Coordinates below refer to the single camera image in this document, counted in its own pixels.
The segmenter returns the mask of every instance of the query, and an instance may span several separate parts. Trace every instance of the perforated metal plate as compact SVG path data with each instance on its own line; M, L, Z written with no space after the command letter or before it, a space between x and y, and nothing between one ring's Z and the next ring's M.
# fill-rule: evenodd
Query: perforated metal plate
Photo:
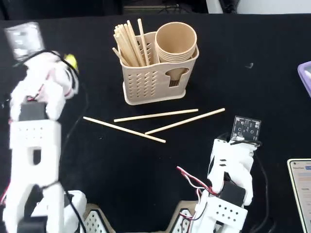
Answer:
M87 233L109 233L98 210L91 210L84 221Z

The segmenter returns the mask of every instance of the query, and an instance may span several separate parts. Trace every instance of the wooden chopstick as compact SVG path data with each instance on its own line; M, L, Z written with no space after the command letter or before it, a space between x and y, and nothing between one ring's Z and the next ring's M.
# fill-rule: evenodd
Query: wooden chopstick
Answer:
M131 34L130 28L129 28L129 26L128 26L127 24L124 25L124 28L125 28L125 31L126 31L126 33L127 33L127 35L128 35L128 38L129 38L129 40L130 40L130 43L131 43L132 48L133 48L133 50L134 50L134 53L135 53L135 55L136 55L136 57L137 57L137 59L138 59L139 65L140 65L141 67L144 67L144 66L145 66L145 63L144 63L144 60L143 60L143 58L142 58L142 56L141 56L141 53L140 53L140 50L139 50L139 47L138 47L138 44L137 44L137 40L136 40L136 38L135 38L135 35L132 35L132 34Z
M116 48L112 48L112 50L115 52L115 54L117 55L117 57L126 65L129 66L129 64L127 63L127 61L122 57L122 55L116 50Z
M132 133L132 134L135 134L135 135L138 135L138 136L141 136L141 137L145 137L145 138L157 141L157 142L166 143L166 141L163 140L163 139L160 139L160 138L157 138L157 137L153 137L153 136L149 136L149 135L145 135L143 133L139 133L139 132L136 132L136 131L133 131L133 130L129 130L129 129L126 129L126 128L123 128L123 127L120 127L120 126L112 125L112 124L106 123L106 122L101 121L101 120L96 120L96 119L89 118L89 117L86 117L86 116L84 116L83 119L88 120L88 121L92 121L94 123L98 123L98 124L101 124L101 125L104 125L104 126L116 129L116 130L121 130L121 131L124 131L124 132L127 132L127 133Z
M141 37L142 48L143 48L143 50L144 50L146 65L149 66L150 63L149 63L149 59L148 59L148 53L147 53L145 35L144 35L144 30L143 30L143 28L142 28L141 19L139 18L139 19L137 20L137 22L138 22L138 27L139 27L140 37Z
M126 31L125 31L123 25L119 26L119 33L121 35L121 39L124 41L124 44L126 46L125 49L127 50L128 56L131 57L130 59L132 61L133 66L138 67L139 66L138 60L135 56L135 53L132 49L132 46L130 45L130 42L128 40L128 37L126 35Z
M198 119L201 119L201 118L204 118L204 117L208 117L208 116L213 115L213 114L221 113L221 112L223 112L224 110L225 110L224 108L221 108L221 109L218 109L218 110L209 112L209 113L205 113L205 114L198 115L198 116L195 116L195 117L186 119L186 120L182 120L182 121L176 122L176 123L171 124L171 125L163 126L163 127L161 127L161 128L148 131L148 132L146 132L145 134L152 134L152 133L159 132L159 131L162 131L162 130L167 130L167 129L170 129L170 128L172 128L172 127L176 127L176 126L178 126L178 125L186 124L186 123L188 123L188 122L191 122L191 121L194 121L194 120L198 120Z
M188 109L188 110L181 110L181 111L174 111L174 112L166 112L166 113L157 113L157 114L149 114L149 115L143 115L143 116L132 116L132 117L126 117L126 118L119 118L113 120L114 122L120 122L120 121L128 121L128 120L138 120L138 119L145 119L145 118L152 118L152 117L163 117L163 116L171 116L171 115L177 115L177 114L184 114L184 113L193 113L197 112L199 109Z

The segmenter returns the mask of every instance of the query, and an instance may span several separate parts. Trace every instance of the black cloth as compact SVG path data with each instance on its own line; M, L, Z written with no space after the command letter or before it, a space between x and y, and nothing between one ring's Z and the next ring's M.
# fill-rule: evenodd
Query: black cloth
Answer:
M213 140L230 132L235 115L262 120L263 146L257 155L267 171L270 216L275 232L302 232L286 161L310 156L311 102L297 66L311 59L311 15L165 15L142 16L145 32L170 21L190 24L197 32L200 56L186 96L138 106L127 105L122 71L111 50L115 25L136 16L89 17L39 21L46 48L76 56L90 97L88 117L113 122L129 117L199 108L182 116L118 123L146 132L222 107L224 113L156 133L166 144L82 121L62 157L60 177L66 189L83 191L98 204L118 232L157 231L168 226L180 200L195 200L195 190L177 165L206 180ZM2 27L19 22L0 22ZM0 33L0 96L24 78L12 68L11 50ZM64 137L81 112L84 93L69 100L59 119ZM0 116L0 190L9 181L7 116ZM264 180L257 163L252 172L254 199L243 231L264 216Z

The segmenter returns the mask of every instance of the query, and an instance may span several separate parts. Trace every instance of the kraft paper cup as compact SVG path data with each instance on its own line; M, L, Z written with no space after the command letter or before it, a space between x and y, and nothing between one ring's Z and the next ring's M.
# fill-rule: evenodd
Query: kraft paper cup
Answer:
M167 60L167 61L170 61L170 62L183 62L187 59L189 59L193 54L194 54L194 51L189 55L189 54L186 54L184 56L179 56L179 57L174 57L174 56L168 56L168 55L165 55L163 54L161 51L159 51L158 49L156 49L156 52L158 54L159 57L162 57L163 59Z
M159 56L188 59L196 48L195 30L186 23L171 22L161 26L155 34Z

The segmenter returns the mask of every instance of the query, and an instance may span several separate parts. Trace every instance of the black circuit board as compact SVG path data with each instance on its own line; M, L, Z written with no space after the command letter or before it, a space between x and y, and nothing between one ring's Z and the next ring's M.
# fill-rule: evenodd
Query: black circuit board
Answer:
M235 116L231 140L258 140L260 120Z

